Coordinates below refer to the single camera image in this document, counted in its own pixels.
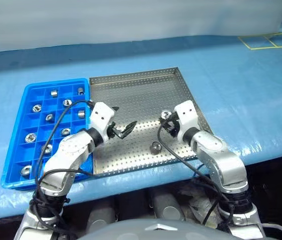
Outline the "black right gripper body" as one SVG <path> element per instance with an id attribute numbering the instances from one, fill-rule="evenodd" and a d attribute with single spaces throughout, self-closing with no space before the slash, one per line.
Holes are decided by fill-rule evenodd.
<path id="1" fill-rule="evenodd" d="M 180 131 L 180 125 L 177 120 L 165 121 L 163 123 L 163 129 L 165 129 L 166 132 L 170 134 L 172 137 L 177 137 Z"/>

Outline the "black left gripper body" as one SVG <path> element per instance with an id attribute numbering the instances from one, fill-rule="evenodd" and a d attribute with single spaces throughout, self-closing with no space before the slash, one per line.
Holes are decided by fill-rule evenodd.
<path id="1" fill-rule="evenodd" d="M 115 126 L 116 123 L 112 122 L 107 128 L 107 136 L 109 139 L 112 139 L 114 137 L 121 137 L 121 131 L 118 130 Z"/>

